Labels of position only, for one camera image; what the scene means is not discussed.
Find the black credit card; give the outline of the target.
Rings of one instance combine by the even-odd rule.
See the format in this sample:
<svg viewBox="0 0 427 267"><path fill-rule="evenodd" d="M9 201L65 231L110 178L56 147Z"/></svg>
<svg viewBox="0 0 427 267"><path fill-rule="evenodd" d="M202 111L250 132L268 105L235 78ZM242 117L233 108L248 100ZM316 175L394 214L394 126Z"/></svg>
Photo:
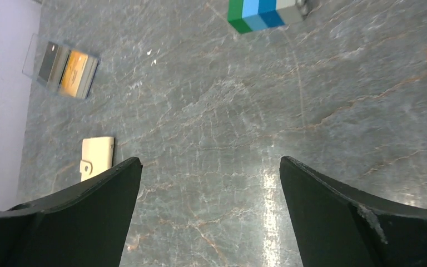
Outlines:
<svg viewBox="0 0 427 267"><path fill-rule="evenodd" d="M38 73L38 77L44 82L48 82L52 77L52 70L58 56L58 50L59 45L51 41L48 42Z"/></svg>

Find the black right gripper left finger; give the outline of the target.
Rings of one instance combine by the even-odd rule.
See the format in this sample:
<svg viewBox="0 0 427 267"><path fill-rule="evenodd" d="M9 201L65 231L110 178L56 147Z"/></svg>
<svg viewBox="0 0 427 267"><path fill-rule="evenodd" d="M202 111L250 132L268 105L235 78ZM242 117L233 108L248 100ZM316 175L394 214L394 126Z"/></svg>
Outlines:
<svg viewBox="0 0 427 267"><path fill-rule="evenodd" d="M119 266L140 188L136 157L0 211L0 266Z"/></svg>

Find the cream leather card holder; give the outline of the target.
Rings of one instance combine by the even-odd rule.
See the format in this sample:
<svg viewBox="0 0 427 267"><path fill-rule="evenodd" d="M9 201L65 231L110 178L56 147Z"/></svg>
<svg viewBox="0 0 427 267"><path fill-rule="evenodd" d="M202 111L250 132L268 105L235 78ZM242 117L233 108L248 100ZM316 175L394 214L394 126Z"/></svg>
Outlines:
<svg viewBox="0 0 427 267"><path fill-rule="evenodd" d="M115 138L111 136L91 137L82 140L81 182L112 167L114 143Z"/></svg>

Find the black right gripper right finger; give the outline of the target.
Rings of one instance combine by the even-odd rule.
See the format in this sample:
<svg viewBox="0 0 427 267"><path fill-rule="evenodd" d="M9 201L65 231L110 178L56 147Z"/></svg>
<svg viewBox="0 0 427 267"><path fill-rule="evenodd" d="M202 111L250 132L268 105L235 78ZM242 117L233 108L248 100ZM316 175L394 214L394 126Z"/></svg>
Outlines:
<svg viewBox="0 0 427 267"><path fill-rule="evenodd" d="M280 180L304 266L427 266L427 209L383 199L284 156Z"/></svg>

